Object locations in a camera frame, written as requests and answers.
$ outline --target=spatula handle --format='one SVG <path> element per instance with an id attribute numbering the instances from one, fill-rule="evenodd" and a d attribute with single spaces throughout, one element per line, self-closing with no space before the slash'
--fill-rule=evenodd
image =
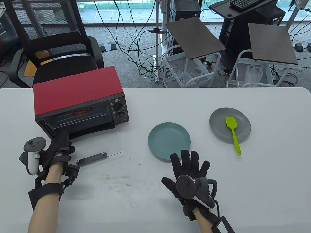
<path id="1" fill-rule="evenodd" d="M 232 134 L 233 134 L 235 149 L 236 149 L 238 155 L 241 155 L 240 145 L 239 145 L 239 142 L 238 142 L 238 140 L 237 140 L 237 138 L 236 138 L 236 135 L 235 135 L 235 131 L 234 131 L 234 130 L 232 130 Z"/>

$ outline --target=keyboard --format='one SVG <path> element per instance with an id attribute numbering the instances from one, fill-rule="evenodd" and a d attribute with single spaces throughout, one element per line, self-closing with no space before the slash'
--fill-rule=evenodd
<path id="1" fill-rule="evenodd" d="M 263 0 L 232 0 L 230 6 L 238 11 L 245 11 Z"/>

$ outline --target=plastic bag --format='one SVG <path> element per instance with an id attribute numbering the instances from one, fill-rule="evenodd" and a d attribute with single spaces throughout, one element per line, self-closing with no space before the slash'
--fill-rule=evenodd
<path id="1" fill-rule="evenodd" d="M 245 81 L 247 83 L 260 83 L 263 76 L 261 67 L 255 67 L 253 64 L 248 65 L 245 71 Z M 257 87 L 256 85 L 249 85 L 247 87 Z"/>

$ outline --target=blue plate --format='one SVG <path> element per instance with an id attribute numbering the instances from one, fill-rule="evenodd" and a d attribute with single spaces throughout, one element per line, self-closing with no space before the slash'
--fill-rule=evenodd
<path id="1" fill-rule="evenodd" d="M 187 130 L 172 122 L 165 122 L 155 126 L 149 133 L 148 145 L 151 152 L 165 160 L 170 160 L 170 155 L 178 154 L 181 158 L 182 150 L 190 149 L 190 136 Z"/>

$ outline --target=spatula head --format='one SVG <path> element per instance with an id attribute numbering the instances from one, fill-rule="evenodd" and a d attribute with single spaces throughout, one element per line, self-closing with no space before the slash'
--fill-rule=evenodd
<path id="1" fill-rule="evenodd" d="M 229 129 L 236 129 L 238 127 L 238 124 L 236 123 L 236 120 L 234 119 L 234 117 L 228 116 L 226 118 L 226 122 L 227 122 L 227 126 Z"/>

